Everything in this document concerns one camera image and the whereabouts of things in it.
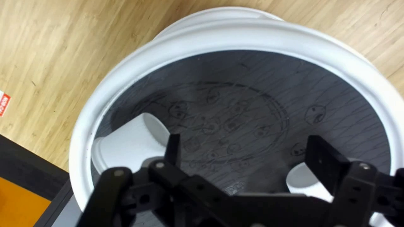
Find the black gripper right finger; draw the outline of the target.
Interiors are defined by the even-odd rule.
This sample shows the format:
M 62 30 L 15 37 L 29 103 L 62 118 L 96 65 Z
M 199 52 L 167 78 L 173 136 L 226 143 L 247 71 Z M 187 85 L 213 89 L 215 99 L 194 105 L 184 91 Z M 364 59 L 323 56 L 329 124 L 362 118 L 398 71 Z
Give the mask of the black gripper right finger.
M 380 214 L 394 227 L 404 227 L 404 170 L 393 176 L 366 162 L 350 162 L 318 136 L 308 138 L 305 166 L 333 197 L 326 224 L 369 227 Z

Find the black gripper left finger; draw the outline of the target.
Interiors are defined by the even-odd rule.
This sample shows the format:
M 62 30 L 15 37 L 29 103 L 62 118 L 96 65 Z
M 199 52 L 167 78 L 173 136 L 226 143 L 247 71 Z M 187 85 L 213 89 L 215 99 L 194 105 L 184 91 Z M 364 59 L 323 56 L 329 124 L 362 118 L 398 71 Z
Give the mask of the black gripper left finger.
M 160 189 L 153 215 L 164 227 L 235 227 L 228 197 L 199 176 L 181 168 L 181 137 L 168 139 L 165 154 L 148 167 L 150 181 Z

